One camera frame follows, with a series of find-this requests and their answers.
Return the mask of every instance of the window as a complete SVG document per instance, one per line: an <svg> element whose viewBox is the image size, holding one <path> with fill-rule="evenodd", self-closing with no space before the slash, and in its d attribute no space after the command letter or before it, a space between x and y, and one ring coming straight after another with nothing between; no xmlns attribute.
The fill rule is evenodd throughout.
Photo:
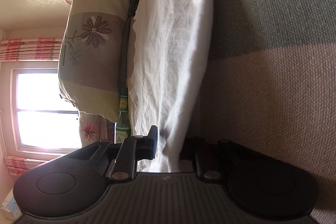
<svg viewBox="0 0 336 224"><path fill-rule="evenodd" d="M59 95L56 68L12 70L12 122L19 150L81 147L78 111Z"/></svg>

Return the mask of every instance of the window frame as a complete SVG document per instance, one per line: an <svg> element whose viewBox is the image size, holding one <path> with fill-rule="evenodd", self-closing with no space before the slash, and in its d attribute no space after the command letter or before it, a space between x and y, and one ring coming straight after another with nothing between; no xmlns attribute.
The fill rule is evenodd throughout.
<svg viewBox="0 0 336 224"><path fill-rule="evenodd" d="M49 154L49 155L64 155L75 151L73 148L53 148L45 149L38 146L25 145L21 143L20 131L18 126L18 115L19 111L31 111L26 109L17 108L17 79L19 74L32 74L32 73L57 73L57 68L14 68L11 69L10 76L10 110L12 118L12 128L14 141L16 145L16 151L18 152L30 152L38 154ZM64 111L64 110L34 110L36 112L47 112L47 113L66 113L66 114L78 114L78 111Z"/></svg>

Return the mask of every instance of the metal rivet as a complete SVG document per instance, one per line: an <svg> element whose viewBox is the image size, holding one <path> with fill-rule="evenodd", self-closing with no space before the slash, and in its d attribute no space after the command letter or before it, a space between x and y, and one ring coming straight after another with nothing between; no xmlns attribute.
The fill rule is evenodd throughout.
<svg viewBox="0 0 336 224"><path fill-rule="evenodd" d="M217 171L207 171L204 173L206 179L215 180L221 177L221 174Z"/></svg>
<svg viewBox="0 0 336 224"><path fill-rule="evenodd" d="M129 175L126 172L116 172L112 175L112 178L116 180L125 180L129 178Z"/></svg>

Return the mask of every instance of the cardboard box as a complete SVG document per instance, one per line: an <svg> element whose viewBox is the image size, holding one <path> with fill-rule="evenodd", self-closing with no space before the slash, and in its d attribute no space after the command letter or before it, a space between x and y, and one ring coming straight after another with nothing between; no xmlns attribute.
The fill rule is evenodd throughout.
<svg viewBox="0 0 336 224"><path fill-rule="evenodd" d="M13 189L9 192L2 205L0 211L3 216L9 220L15 221L21 216L21 211L13 196Z"/></svg>

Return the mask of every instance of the sunlight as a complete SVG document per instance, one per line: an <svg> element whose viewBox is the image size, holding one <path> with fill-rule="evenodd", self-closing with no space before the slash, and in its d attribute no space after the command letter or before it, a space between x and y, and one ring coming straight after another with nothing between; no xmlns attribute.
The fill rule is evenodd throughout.
<svg viewBox="0 0 336 224"><path fill-rule="evenodd" d="M23 145L45 149L80 148L77 114L36 110L77 111L59 96L56 73L23 73L17 78L18 128Z"/></svg>

